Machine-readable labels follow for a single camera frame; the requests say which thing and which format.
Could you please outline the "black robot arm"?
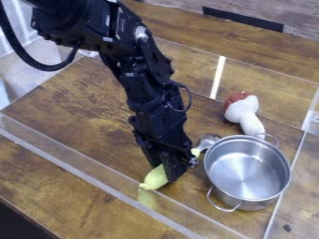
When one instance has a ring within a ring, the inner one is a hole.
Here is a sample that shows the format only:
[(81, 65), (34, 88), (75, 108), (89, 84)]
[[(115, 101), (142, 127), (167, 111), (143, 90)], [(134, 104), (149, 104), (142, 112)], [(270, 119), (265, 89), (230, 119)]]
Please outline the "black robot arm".
[(177, 181), (194, 164), (193, 141), (185, 132), (193, 101), (183, 100), (187, 86), (175, 82), (171, 60), (162, 54), (141, 16), (121, 0), (23, 0), (33, 7), (31, 27), (38, 35), (71, 47), (65, 61), (38, 62), (25, 49), (0, 0), (0, 28), (11, 48), (35, 69), (66, 68), (81, 49), (97, 51), (121, 82), (134, 115), (129, 122), (143, 154)]

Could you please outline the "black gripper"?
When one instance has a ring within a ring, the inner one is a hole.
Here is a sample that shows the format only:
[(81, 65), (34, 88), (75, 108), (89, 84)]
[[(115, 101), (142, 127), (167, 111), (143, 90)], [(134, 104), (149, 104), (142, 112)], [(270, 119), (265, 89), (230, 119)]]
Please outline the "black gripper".
[(191, 152), (193, 142), (183, 129), (187, 110), (182, 96), (174, 94), (167, 96), (157, 108), (145, 105), (129, 120), (151, 166), (158, 167), (163, 163), (171, 182), (198, 164), (198, 157)]

